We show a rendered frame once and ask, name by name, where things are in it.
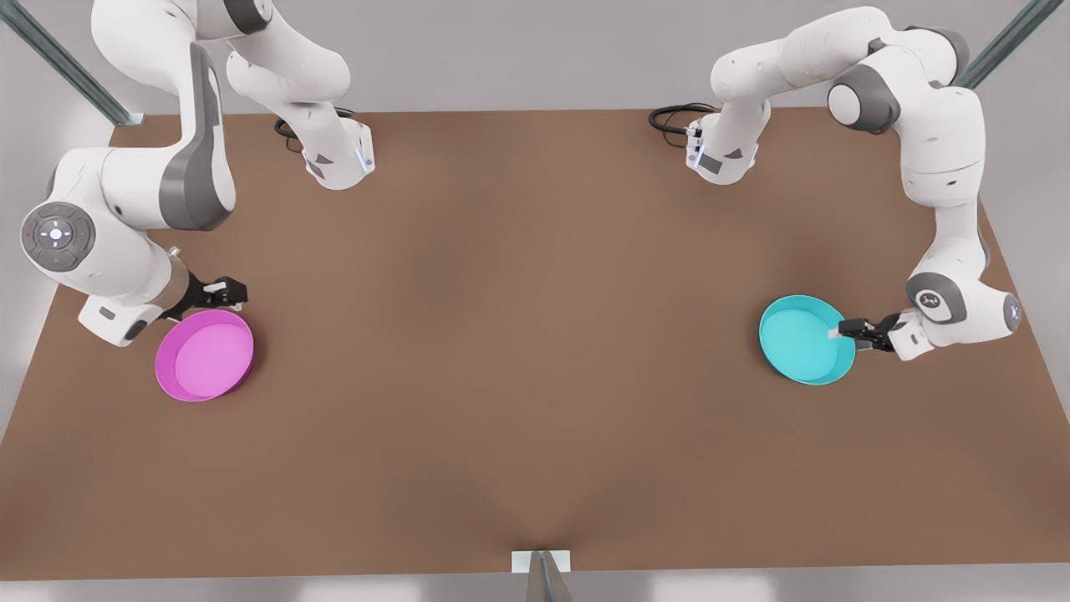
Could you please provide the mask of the blue plate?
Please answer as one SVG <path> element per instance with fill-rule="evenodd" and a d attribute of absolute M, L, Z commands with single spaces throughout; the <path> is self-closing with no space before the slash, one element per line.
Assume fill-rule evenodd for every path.
<path fill-rule="evenodd" d="M 804 385 L 829 385 L 853 367 L 851 339 L 830 339 L 844 317 L 831 304 L 811 296 L 773 300 L 759 324 L 759 342 L 766 361 L 779 374 Z"/>

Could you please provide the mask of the silver frame post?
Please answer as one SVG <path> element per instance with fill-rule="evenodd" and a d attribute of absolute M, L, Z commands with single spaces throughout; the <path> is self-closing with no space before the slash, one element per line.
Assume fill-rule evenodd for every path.
<path fill-rule="evenodd" d="M 572 572 L 570 551 L 513 551 L 513 573 L 525 573 L 525 602 L 574 602 L 564 575 Z"/>
<path fill-rule="evenodd" d="M 1031 37 L 1033 32 L 1041 24 L 1046 22 L 1048 17 L 1063 5 L 1063 1 L 1065 0 L 1029 0 L 1010 22 L 1002 28 L 1000 33 L 985 45 L 985 49 L 970 61 L 966 70 L 956 76 L 952 84 L 975 90 L 1000 66 L 1002 61 L 1017 50 L 1025 38 Z"/>
<path fill-rule="evenodd" d="M 66 83 L 91 103 L 114 127 L 135 127 L 146 121 L 144 114 L 129 111 L 18 0 L 0 0 L 0 22 L 7 24 L 27 44 L 59 74 Z"/>

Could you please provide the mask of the pink plate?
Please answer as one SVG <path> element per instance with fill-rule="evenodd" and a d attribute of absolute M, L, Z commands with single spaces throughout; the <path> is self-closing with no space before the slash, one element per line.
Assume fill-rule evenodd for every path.
<path fill-rule="evenodd" d="M 204 401 L 227 393 L 251 372 L 255 339 L 244 319 L 207 309 L 186 317 L 160 341 L 155 376 L 177 400 Z"/>

